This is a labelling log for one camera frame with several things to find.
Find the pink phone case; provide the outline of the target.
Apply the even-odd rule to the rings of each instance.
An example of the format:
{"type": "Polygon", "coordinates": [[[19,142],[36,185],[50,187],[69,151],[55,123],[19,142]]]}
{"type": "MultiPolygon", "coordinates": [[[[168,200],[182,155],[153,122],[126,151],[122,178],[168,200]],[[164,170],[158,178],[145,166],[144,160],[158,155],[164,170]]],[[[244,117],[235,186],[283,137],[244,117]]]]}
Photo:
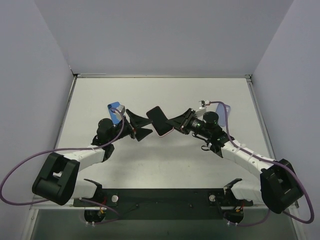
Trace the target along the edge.
{"type": "Polygon", "coordinates": [[[146,116],[152,120],[152,126],[159,137],[164,137],[174,130],[174,128],[167,123],[168,118],[159,106],[155,106],[147,111],[146,116]]]}

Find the blue phone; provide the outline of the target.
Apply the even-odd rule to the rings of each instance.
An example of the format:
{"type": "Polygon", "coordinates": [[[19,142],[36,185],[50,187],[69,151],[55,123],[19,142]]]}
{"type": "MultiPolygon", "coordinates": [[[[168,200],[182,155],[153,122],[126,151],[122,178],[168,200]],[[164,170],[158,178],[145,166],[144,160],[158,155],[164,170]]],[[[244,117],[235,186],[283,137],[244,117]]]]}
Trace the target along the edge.
{"type": "Polygon", "coordinates": [[[113,103],[109,103],[107,105],[109,114],[110,114],[110,118],[112,120],[112,122],[116,125],[118,123],[120,123],[120,121],[122,120],[121,116],[125,115],[125,111],[126,108],[124,105],[120,104],[118,101],[113,102],[113,103]]]}

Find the lavender phone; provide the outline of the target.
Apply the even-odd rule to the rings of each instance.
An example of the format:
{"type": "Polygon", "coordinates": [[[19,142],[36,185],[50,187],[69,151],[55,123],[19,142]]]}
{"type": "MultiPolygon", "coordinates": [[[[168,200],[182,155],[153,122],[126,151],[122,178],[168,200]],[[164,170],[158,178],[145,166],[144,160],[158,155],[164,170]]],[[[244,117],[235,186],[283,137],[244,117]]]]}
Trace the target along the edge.
{"type": "Polygon", "coordinates": [[[220,127],[225,127],[226,126],[226,119],[229,117],[231,111],[231,107],[229,105],[224,105],[219,103],[216,107],[216,113],[218,115],[218,125],[220,127]]]}

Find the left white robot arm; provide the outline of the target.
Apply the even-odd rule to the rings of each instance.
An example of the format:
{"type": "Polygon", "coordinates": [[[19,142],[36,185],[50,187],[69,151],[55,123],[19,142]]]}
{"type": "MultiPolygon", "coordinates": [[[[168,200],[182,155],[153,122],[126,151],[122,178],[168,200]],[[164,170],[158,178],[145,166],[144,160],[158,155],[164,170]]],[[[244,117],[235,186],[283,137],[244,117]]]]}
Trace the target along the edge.
{"type": "Polygon", "coordinates": [[[92,206],[100,204],[104,198],[102,185],[80,178],[79,172],[107,161],[115,150],[115,141],[129,136],[139,142],[152,133],[146,128],[152,120],[128,109],[125,112],[127,115],[121,115],[117,124],[109,118],[100,120],[88,147],[66,154],[50,153],[32,185],[32,192],[61,206],[71,199],[85,199],[92,206]]]}

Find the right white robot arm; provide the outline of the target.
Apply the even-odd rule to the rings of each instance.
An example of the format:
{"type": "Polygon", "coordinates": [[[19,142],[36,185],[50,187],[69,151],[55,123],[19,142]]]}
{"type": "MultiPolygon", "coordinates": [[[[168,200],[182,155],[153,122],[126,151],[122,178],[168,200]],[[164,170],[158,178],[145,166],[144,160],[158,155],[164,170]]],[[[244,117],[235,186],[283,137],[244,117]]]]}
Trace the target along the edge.
{"type": "Polygon", "coordinates": [[[224,190],[231,192],[235,199],[263,203],[280,214],[304,195],[287,160],[265,158],[241,146],[227,135],[218,121],[219,116],[213,111],[205,112],[199,119],[196,111],[190,108],[166,123],[182,134],[192,133],[201,138],[211,152],[236,163],[259,180],[256,183],[240,179],[226,185],[224,190]]]}

